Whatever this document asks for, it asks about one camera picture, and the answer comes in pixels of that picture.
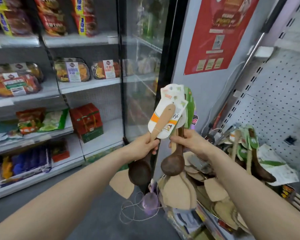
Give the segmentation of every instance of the glass door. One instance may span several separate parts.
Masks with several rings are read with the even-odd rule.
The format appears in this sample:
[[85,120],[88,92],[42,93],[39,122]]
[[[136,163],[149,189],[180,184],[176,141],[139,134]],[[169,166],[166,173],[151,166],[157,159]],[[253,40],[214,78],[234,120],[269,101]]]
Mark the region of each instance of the glass door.
[[156,104],[159,74],[162,71],[161,62],[165,56],[163,51],[167,36],[165,33],[168,27],[168,13],[173,13],[170,9],[175,9],[176,2],[173,1],[173,4],[170,0],[118,0],[118,2],[120,50],[123,57],[122,116],[125,137],[131,142],[148,131],[148,122]]

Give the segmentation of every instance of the gray floor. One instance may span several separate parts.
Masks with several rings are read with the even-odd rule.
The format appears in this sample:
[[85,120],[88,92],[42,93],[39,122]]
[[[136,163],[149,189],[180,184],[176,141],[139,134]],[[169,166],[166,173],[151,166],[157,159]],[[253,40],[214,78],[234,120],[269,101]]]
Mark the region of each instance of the gray floor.
[[[51,179],[0,199],[0,222],[7,218],[10,214],[14,213],[21,206],[25,205],[31,199],[79,169],[80,167],[72,169],[68,172],[57,175]],[[137,187],[135,187],[135,191],[130,197],[130,200],[134,201],[135,194],[138,191],[139,190]],[[146,221],[134,221],[127,225],[120,222],[119,214],[121,205],[124,201],[124,198],[119,196],[110,186],[108,186],[105,192],[94,200],[92,207],[88,211],[84,220],[76,227],[76,229],[74,229],[68,239],[180,239],[173,227],[165,220],[164,213],[162,211],[160,211],[160,214],[157,216]],[[132,217],[133,210],[128,210],[125,212],[125,214],[130,214]],[[144,214],[144,212],[141,210],[136,210],[135,219],[145,218],[147,218],[147,216]]]

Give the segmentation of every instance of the wooden ladle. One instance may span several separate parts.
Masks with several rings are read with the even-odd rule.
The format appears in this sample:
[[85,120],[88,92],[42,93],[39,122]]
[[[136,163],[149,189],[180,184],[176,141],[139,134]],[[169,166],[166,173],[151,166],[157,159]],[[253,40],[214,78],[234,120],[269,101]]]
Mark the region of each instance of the wooden ladle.
[[[183,128],[178,129],[178,135],[183,137]],[[176,144],[176,150],[166,157],[161,162],[161,170],[167,176],[176,176],[179,175],[185,168],[185,159],[183,157],[183,145]]]
[[[150,136],[150,142],[154,141],[159,133],[163,130],[164,126],[168,124],[169,120],[174,115],[176,106],[169,104],[159,117],[154,129]],[[134,185],[145,185],[151,181],[151,160],[152,152],[149,152],[144,158],[134,161],[129,164],[129,179]]]

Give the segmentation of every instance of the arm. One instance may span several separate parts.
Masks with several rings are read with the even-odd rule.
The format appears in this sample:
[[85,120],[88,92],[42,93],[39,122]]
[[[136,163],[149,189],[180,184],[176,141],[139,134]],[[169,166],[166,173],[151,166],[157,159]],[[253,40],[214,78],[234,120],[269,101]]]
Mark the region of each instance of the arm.
[[120,167],[157,149],[159,140],[149,140],[147,133],[52,186],[0,223],[0,239],[65,239]]
[[232,161],[219,148],[194,130],[171,141],[188,147],[201,159],[209,160],[218,180],[256,239],[300,239],[300,212]]

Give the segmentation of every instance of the white cable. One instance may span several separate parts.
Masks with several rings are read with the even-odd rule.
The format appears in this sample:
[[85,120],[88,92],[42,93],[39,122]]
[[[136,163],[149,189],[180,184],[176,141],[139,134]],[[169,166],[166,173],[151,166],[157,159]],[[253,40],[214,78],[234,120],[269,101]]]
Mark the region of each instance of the white cable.
[[[158,183],[158,182],[157,182],[157,197],[158,197],[158,200],[159,200],[159,195],[158,195],[158,185],[159,185],[159,183]],[[134,201],[135,201],[135,202],[136,202],[137,195],[138,195],[139,193],[142,193],[142,192],[138,192],[138,193],[136,194],[136,196],[134,197]],[[125,208],[131,207],[131,206],[137,206],[137,207],[139,207],[140,210],[145,211],[144,209],[142,209],[142,208],[139,206],[139,204],[142,202],[142,199],[141,199],[138,203],[135,203],[135,204],[134,204],[132,201],[127,200],[127,201],[125,201],[125,202],[121,205],[121,211],[120,211],[120,215],[119,215],[119,220],[120,220],[120,222],[122,222],[123,224],[129,224],[129,223],[131,223],[132,221],[135,221],[135,222],[143,222],[143,221],[145,221],[145,220],[149,220],[150,218],[155,217],[155,216],[158,214],[159,209],[162,208],[162,206],[157,207],[157,208],[154,208],[154,209],[150,209],[150,210],[155,210],[155,209],[158,209],[158,210],[157,210],[157,212],[156,212],[153,216],[148,217],[148,218],[146,218],[146,219],[142,219],[142,220],[135,220],[135,219],[134,219],[134,216],[135,216],[135,214],[136,214],[136,210],[135,210],[134,207],[133,207],[133,217],[132,217],[132,218],[129,218],[128,216],[126,216],[126,214],[124,214],[123,210],[124,210]],[[130,202],[132,205],[124,206],[124,204],[125,204],[126,202]],[[129,222],[123,222],[122,219],[121,219],[121,214],[123,214],[123,215],[124,215],[127,219],[129,219],[130,221],[129,221]]]
[[237,66],[233,69],[231,75],[228,77],[227,82],[225,83],[225,85],[224,85],[224,87],[223,87],[223,89],[222,89],[222,92],[219,94],[219,96],[218,96],[218,98],[217,98],[215,104],[214,104],[214,105],[211,107],[211,109],[209,110],[209,116],[208,116],[208,119],[207,119],[205,125],[203,126],[200,135],[202,135],[202,133],[204,132],[204,128],[206,128],[206,126],[210,123],[211,113],[212,113],[212,108],[215,107],[216,103],[217,103],[217,102],[219,101],[219,99],[221,98],[221,96],[222,96],[222,94],[224,93],[225,88],[227,87],[228,82],[229,82],[230,78],[232,77],[233,73],[237,70],[237,68],[238,68],[241,64],[244,64],[244,63],[245,63],[245,61],[242,61],[242,62],[240,62],[239,64],[237,64]]

